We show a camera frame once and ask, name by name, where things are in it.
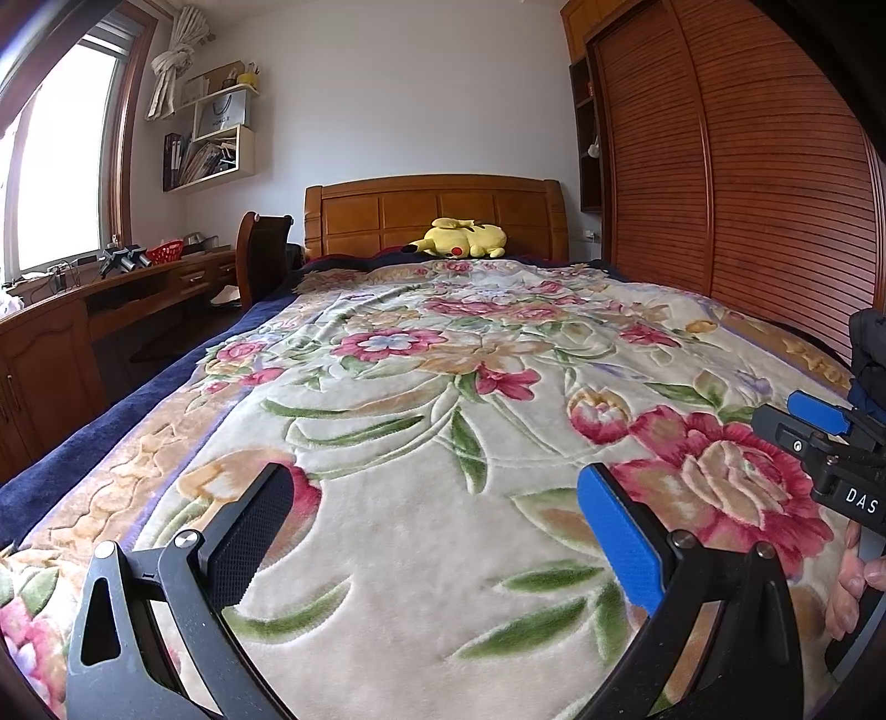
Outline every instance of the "finger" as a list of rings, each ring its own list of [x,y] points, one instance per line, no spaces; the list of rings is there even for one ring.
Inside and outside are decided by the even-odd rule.
[[[843,554],[843,563],[840,565],[840,574],[837,581],[856,600],[861,599],[865,591],[865,563],[859,559],[854,550],[847,550]]]
[[[886,558],[877,558],[865,565],[865,580],[872,588],[886,591]]]
[[[855,521],[850,520],[846,526],[846,547],[853,548],[859,544],[861,538],[861,526]]]
[[[834,613],[834,606],[828,602],[828,609],[825,610],[825,627],[828,628],[828,632],[830,633],[831,638],[839,642],[843,639],[843,636],[846,634],[846,630],[843,629],[843,626],[836,621],[836,614]]]
[[[859,622],[859,602],[841,585],[834,588],[831,599],[837,623],[846,632],[853,632]]]

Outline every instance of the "cabinet door handle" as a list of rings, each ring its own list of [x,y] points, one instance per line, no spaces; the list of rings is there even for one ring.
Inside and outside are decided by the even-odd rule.
[[[15,411],[21,412],[21,403],[19,403],[19,397],[15,394],[15,384],[12,382],[12,376],[6,376],[6,382],[9,384],[9,394],[12,395],[12,402],[15,405]]]

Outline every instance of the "silver bolt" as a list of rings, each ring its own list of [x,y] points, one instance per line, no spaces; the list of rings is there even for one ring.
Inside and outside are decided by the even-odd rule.
[[[771,560],[775,557],[775,548],[769,543],[757,543],[757,555],[763,560]]]
[[[103,543],[99,543],[96,548],[96,557],[100,560],[104,560],[105,558],[110,558],[113,555],[114,550],[117,545],[112,543],[110,540],[105,540]]]
[[[198,538],[199,535],[193,530],[185,530],[183,533],[175,536],[175,547],[184,550],[186,547],[191,547],[195,544]]]
[[[698,545],[696,536],[688,530],[674,530],[671,533],[671,542],[673,542],[681,550],[691,550]]]

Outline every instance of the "red object on shelf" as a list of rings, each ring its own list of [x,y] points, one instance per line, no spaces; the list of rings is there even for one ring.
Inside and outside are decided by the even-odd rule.
[[[184,249],[184,240],[170,240],[163,245],[146,250],[145,255],[155,265],[162,265],[164,262],[175,262],[182,259],[182,251]]]

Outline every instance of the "chair backrest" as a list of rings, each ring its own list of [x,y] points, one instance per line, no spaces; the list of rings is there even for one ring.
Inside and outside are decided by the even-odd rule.
[[[286,239],[293,220],[246,213],[237,235],[237,284],[243,309],[273,293],[286,279]]]

